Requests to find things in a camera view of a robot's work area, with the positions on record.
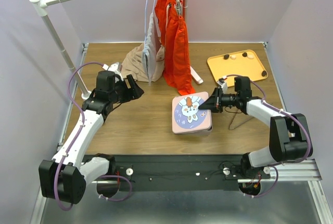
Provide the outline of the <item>pink tin lid with bunny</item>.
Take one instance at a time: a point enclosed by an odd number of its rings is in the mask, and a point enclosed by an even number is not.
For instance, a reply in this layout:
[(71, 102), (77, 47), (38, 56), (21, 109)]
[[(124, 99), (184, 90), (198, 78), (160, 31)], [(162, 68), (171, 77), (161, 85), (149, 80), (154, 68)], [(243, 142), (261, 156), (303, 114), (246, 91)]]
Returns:
[(206, 91), (190, 95), (177, 96), (172, 100), (172, 123), (177, 120), (212, 121), (210, 110), (199, 110), (198, 107), (209, 97)]

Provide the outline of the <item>metal tongs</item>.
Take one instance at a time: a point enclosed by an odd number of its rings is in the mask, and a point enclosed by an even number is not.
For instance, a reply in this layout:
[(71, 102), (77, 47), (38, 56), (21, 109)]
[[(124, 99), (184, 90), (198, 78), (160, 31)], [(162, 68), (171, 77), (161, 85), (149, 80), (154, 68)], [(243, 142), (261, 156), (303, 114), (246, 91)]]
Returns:
[(232, 115), (233, 116), (231, 118), (231, 121), (228, 124), (228, 130), (235, 130), (236, 128), (252, 120), (251, 116), (243, 114), (239, 110), (237, 110), (235, 113), (232, 113)]

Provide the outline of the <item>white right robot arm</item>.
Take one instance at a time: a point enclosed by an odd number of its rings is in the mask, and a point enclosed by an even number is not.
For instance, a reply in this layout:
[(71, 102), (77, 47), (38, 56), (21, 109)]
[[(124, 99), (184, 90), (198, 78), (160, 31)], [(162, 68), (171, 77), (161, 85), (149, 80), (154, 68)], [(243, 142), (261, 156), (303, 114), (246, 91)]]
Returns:
[(281, 163), (300, 163), (313, 153), (306, 117), (278, 109), (265, 97), (255, 97), (247, 76), (234, 75), (235, 92), (226, 92), (228, 76), (219, 80), (212, 95), (199, 106), (201, 110), (221, 113), (226, 107), (236, 107), (243, 114), (256, 118), (270, 128), (268, 146), (242, 156), (239, 171), (245, 178), (257, 174), (258, 169)]

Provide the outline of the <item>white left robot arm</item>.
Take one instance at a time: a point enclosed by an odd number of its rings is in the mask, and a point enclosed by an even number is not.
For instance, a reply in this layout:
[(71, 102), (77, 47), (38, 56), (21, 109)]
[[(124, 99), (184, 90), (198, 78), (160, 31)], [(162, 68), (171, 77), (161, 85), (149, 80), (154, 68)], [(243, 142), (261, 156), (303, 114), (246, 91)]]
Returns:
[(83, 162), (86, 150), (108, 115), (118, 106), (138, 99), (144, 91), (131, 75), (122, 78), (114, 71), (100, 71), (96, 87), (79, 107), (80, 117), (62, 148), (39, 165), (43, 197), (77, 204), (94, 180), (117, 178), (115, 158), (98, 154)]

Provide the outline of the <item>pink chocolate tin box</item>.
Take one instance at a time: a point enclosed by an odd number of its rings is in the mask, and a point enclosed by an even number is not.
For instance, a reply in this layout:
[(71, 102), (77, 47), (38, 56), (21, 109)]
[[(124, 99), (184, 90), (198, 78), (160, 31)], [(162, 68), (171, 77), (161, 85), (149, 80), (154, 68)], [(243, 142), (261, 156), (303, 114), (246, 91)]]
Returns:
[(172, 132), (176, 135), (208, 135), (212, 130), (212, 122), (177, 120), (172, 123)]

